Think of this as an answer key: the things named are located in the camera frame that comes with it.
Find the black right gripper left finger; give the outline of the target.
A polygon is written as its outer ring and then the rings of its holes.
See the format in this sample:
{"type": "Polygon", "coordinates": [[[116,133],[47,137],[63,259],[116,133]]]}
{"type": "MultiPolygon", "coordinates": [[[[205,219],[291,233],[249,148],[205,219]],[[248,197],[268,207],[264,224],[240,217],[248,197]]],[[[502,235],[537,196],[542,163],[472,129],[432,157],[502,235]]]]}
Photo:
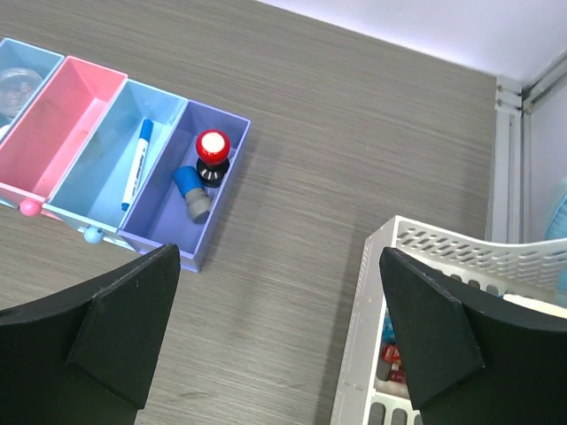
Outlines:
{"type": "Polygon", "coordinates": [[[1,312],[3,424],[132,424],[145,408],[180,275],[166,244],[1,312]]]}

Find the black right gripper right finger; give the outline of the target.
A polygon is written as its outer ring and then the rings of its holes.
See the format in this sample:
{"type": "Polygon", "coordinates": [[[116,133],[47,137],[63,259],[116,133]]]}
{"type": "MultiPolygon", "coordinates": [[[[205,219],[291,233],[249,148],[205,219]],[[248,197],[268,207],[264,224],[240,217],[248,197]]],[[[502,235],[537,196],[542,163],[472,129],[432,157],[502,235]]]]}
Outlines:
{"type": "Polygon", "coordinates": [[[397,248],[380,275],[425,424],[564,424],[566,321],[459,282],[397,248]]]}

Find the blue white marker pen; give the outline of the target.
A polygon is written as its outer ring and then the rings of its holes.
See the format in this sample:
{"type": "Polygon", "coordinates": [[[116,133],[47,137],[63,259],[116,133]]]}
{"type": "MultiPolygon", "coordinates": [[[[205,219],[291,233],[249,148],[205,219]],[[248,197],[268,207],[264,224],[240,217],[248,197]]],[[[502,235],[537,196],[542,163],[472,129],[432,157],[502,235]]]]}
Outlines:
{"type": "Polygon", "coordinates": [[[134,201],[140,178],[143,173],[144,161],[150,144],[152,130],[153,121],[150,119],[144,119],[136,143],[132,166],[130,167],[128,173],[127,183],[121,201],[121,209],[124,212],[128,210],[128,208],[134,201]]]}

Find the blue grey glue stick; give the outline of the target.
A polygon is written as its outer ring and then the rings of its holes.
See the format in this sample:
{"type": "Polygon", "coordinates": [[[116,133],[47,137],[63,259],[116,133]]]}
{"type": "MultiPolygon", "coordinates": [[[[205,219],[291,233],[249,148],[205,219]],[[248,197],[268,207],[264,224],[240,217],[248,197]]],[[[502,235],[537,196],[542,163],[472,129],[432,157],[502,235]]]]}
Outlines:
{"type": "Polygon", "coordinates": [[[191,220],[197,224],[207,221],[212,199],[206,194],[205,186],[193,166],[182,166],[174,172],[176,187],[187,205],[191,220]]]}

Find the red cap black stamp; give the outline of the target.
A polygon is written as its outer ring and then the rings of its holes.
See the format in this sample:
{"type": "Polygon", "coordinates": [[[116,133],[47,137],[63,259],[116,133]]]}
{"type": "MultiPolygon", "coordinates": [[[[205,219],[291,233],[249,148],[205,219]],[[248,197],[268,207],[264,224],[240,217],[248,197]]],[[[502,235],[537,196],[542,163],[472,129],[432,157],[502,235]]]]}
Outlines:
{"type": "Polygon", "coordinates": [[[218,129],[207,129],[196,140],[196,169],[203,184],[218,188],[229,170],[230,141],[218,129]]]}

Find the clear jar of paper clips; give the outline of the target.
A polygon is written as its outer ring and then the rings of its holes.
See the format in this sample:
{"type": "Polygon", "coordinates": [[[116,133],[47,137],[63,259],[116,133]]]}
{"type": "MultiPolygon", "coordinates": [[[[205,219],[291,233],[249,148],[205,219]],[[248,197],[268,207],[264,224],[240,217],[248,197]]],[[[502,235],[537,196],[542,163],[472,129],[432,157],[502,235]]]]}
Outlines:
{"type": "Polygon", "coordinates": [[[1,126],[10,125],[26,108],[43,81],[43,77],[25,67],[1,71],[1,126]]]}

